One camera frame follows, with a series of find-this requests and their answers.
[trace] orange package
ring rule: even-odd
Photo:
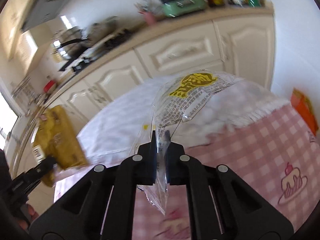
[[[291,104],[307,123],[313,134],[316,135],[319,127],[310,99],[304,93],[294,88],[291,95]]]

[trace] yellow snack bag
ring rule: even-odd
[[[46,109],[39,117],[38,127],[31,139],[31,147],[38,163],[47,156],[53,156],[63,170],[88,164],[62,106]],[[53,187],[55,182],[53,172],[44,176],[42,181],[47,186]]]

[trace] wooden countertop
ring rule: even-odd
[[[129,50],[142,45],[145,42],[156,39],[159,36],[163,36],[167,33],[173,32],[180,28],[188,27],[190,25],[198,24],[208,20],[214,20],[222,17],[234,17],[244,15],[273,15],[274,9],[272,4],[268,4],[266,7],[259,8],[239,8],[239,7],[227,7],[218,9],[208,9],[204,12],[198,12],[183,16],[179,18],[173,18],[159,22],[158,24],[146,27],[132,36],[130,40],[120,45],[118,48],[99,58],[93,62],[90,66],[81,71],[78,75],[73,77],[69,82],[63,85],[61,88],[55,90],[51,95],[45,107],[49,106],[56,98],[58,98],[63,92],[73,86],[75,83],[89,75],[91,72],[101,67],[103,64],[113,60],[119,55],[128,52]]]

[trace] metal pot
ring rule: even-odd
[[[94,23],[89,27],[87,38],[83,37],[83,30],[78,26],[64,31],[61,36],[53,43],[56,51],[63,59],[70,60],[83,47],[90,48],[98,41],[112,33],[117,27],[117,17],[112,16],[100,23]]]

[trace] yellow logo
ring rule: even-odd
[[[169,94],[169,96],[186,98],[188,93],[196,87],[205,87],[211,85],[217,80],[217,77],[210,73],[193,73],[186,76],[182,81],[180,87]]]

